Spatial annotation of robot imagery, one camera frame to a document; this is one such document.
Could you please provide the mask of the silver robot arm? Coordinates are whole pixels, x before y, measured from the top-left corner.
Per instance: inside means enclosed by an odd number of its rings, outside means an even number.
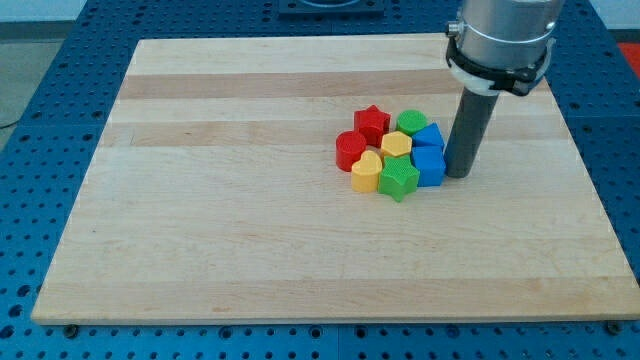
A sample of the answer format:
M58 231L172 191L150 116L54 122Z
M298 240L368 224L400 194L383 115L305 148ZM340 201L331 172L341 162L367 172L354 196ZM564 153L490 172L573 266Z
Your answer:
M446 62L477 95L528 95L552 57L563 0L464 0L446 25Z

